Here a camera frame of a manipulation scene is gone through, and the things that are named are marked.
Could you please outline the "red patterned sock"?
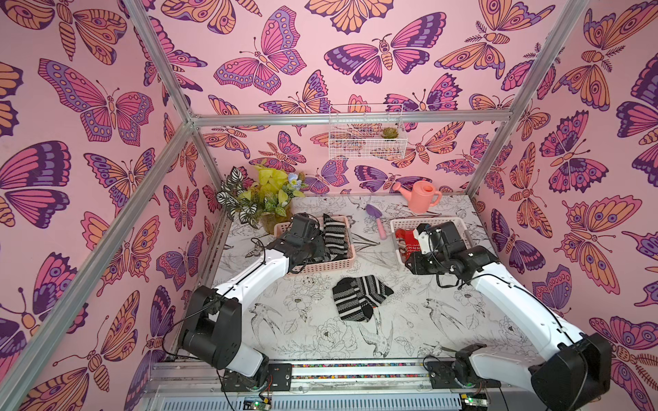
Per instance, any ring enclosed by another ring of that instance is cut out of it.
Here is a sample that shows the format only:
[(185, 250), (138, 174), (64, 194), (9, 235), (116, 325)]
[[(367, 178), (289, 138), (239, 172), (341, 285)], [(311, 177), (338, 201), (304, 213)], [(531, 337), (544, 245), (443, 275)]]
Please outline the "red patterned sock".
[(415, 238), (414, 233), (415, 231), (407, 231), (406, 229), (397, 229), (395, 231), (398, 252), (403, 263), (405, 263), (413, 253), (421, 251), (419, 241)]

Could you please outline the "black white striped sock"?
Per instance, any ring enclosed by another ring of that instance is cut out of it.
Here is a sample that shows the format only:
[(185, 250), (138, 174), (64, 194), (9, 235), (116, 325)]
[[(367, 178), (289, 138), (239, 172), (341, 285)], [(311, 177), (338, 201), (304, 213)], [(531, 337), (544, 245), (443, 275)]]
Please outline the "black white striped sock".
[(329, 257), (332, 261), (346, 260), (348, 258), (346, 224), (327, 214), (323, 215), (323, 223), (323, 238)]

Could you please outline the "black grey striped sock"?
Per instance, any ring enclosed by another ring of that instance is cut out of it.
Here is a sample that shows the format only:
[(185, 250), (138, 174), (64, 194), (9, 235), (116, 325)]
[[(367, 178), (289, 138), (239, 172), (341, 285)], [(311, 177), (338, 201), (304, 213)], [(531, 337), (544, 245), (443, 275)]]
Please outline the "black grey striped sock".
[(340, 279), (332, 288), (332, 299), (343, 321), (368, 322), (374, 316), (374, 305), (358, 278)]
[(360, 303), (368, 303), (373, 308), (379, 307), (394, 294), (394, 290), (377, 277), (368, 275), (354, 280), (356, 297)]

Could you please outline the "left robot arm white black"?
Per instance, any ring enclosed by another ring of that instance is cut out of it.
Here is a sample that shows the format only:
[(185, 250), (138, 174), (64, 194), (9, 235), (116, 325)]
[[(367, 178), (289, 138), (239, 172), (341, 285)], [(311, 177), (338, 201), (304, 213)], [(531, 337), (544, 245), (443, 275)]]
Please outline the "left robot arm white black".
[(178, 334), (178, 347), (218, 371), (231, 371), (260, 388), (268, 380), (269, 358), (242, 341), (243, 312), (270, 285), (327, 256), (320, 221), (298, 213), (281, 236), (261, 248), (260, 258), (215, 288), (200, 286), (191, 298)]

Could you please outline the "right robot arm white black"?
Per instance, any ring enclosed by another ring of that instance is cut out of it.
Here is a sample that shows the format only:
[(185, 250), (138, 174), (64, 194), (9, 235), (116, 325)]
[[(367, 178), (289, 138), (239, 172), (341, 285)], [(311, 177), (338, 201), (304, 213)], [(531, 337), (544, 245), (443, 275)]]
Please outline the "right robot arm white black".
[(405, 266), (415, 275), (453, 275), (455, 287), (472, 286), (497, 306), (529, 340), (537, 355), (500, 352), (471, 344), (456, 352), (455, 380), (467, 387), (496, 380), (534, 393), (550, 410), (577, 410), (606, 394), (612, 348), (600, 334), (585, 334), (534, 296), (487, 248), (468, 248), (454, 222), (419, 224), (419, 251)]

